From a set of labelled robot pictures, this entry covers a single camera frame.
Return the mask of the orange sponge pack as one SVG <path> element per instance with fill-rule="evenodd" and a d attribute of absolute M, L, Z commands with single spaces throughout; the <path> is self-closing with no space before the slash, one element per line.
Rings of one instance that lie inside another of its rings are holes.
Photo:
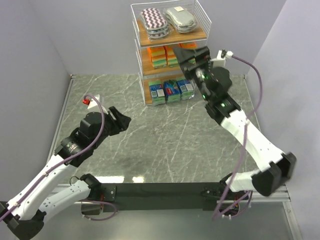
<path fill-rule="evenodd" d="M 183 43 L 180 43 L 179 46 L 181 48 L 189 49 L 189 50 L 194 50 L 197 48 L 197 44 L 194 41 L 193 42 L 183 42 Z"/>
<path fill-rule="evenodd" d="M 151 65 L 154 69 L 167 66 L 166 51 L 163 46 L 148 47 L 147 52 L 151 61 Z"/>
<path fill-rule="evenodd" d="M 178 63 L 177 57 L 173 51 L 173 48 L 179 48 L 180 45 L 179 44 L 169 44 L 169 45 L 164 45 L 163 47 L 165 50 L 167 66 L 170 68 L 178 67 L 179 63 Z"/>

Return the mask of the blue green sponge pack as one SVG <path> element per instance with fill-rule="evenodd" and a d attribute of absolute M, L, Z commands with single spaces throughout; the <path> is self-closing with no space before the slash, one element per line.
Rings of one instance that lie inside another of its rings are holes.
<path fill-rule="evenodd" d="M 178 88 L 177 81 L 169 79 L 163 82 L 163 90 L 167 103 L 178 102 L 181 100 L 181 92 Z"/>
<path fill-rule="evenodd" d="M 178 77 L 176 83 L 180 91 L 181 100 L 188 100 L 194 97 L 195 88 L 189 80 L 184 77 Z"/>

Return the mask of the silver mesh scrubber pack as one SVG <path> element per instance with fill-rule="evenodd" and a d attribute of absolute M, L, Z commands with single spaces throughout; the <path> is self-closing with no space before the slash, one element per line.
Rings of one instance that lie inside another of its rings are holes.
<path fill-rule="evenodd" d="M 198 27 L 195 16 L 181 6 L 167 8 L 163 13 L 167 21 L 180 34 L 190 33 Z"/>

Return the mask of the purple wavy sponge pack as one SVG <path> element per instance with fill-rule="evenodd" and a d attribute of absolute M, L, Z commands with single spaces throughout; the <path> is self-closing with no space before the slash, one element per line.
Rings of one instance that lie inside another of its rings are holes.
<path fill-rule="evenodd" d="M 173 28 L 158 8 L 144 8 L 139 16 L 151 41 L 164 39 L 173 32 Z"/>

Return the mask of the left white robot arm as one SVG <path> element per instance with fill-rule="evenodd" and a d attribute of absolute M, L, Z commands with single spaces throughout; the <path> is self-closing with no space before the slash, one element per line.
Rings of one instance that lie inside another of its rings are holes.
<path fill-rule="evenodd" d="M 126 131 L 131 120 L 114 106 L 89 112 L 60 142 L 37 176 L 15 197 L 0 203 L 1 221 L 18 239 L 30 240 L 66 207 L 80 200 L 100 198 L 101 183 L 91 174 L 55 195 L 51 192 L 60 180 L 91 157 L 107 137 Z"/>

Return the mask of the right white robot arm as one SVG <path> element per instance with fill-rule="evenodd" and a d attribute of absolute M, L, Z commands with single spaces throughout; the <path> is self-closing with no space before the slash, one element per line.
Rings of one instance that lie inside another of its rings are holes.
<path fill-rule="evenodd" d="M 173 52 L 185 78 L 193 80 L 199 89 L 210 118 L 241 143 L 257 165 L 253 171 L 231 173 L 221 183 L 229 192 L 257 191 L 270 196 L 292 177 L 297 158 L 272 144 L 229 94 L 232 80 L 225 64 L 235 58 L 233 52 L 219 50 L 215 58 L 206 46 L 174 47 Z"/>

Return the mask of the black front base bar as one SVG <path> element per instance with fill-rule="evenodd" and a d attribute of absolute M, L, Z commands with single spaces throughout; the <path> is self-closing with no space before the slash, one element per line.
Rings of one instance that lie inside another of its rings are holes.
<path fill-rule="evenodd" d="M 225 186 L 220 182 L 103 183 L 104 201 L 120 211 L 191 210 L 212 211 Z"/>

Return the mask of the aluminium frame rail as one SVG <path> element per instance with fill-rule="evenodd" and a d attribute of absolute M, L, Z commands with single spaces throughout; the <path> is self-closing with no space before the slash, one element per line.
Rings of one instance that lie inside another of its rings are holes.
<path fill-rule="evenodd" d="M 218 181 L 233 170 L 239 143 L 211 120 L 196 95 L 168 105 L 146 106 L 137 74 L 74 75 L 66 93 L 53 145 L 68 136 L 85 116 L 81 97 L 101 94 L 132 121 L 127 131 L 107 138 L 77 170 L 58 185 L 86 173 L 101 181 L 188 183 Z M 81 215 L 75 203 L 53 217 L 38 240 L 292 240 L 291 199 L 286 187 L 264 198 L 255 193 L 250 208 L 232 220 L 211 220 L 201 209 L 120 210 L 98 221 Z"/>

